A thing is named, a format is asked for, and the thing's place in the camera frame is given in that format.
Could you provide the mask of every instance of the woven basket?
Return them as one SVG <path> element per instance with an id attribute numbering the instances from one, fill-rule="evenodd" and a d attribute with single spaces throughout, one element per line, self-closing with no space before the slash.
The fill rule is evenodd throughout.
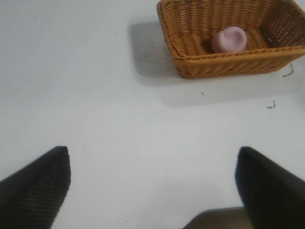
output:
<path id="1" fill-rule="evenodd" d="M 305 13 L 292 0 L 161 0 L 157 11 L 182 78 L 268 73 L 305 54 Z M 213 54 L 229 26 L 245 30 L 246 50 Z"/>

